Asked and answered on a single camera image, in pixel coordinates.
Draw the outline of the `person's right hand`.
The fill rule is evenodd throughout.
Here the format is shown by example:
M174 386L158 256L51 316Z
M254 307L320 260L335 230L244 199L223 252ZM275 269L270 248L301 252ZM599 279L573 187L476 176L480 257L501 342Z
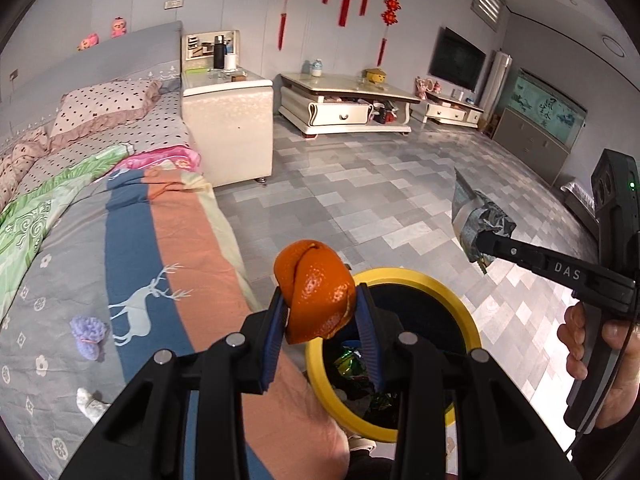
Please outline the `person's right hand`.
M637 310L578 302L565 310L558 338L574 379L564 422L578 434L612 427L630 414L639 394Z

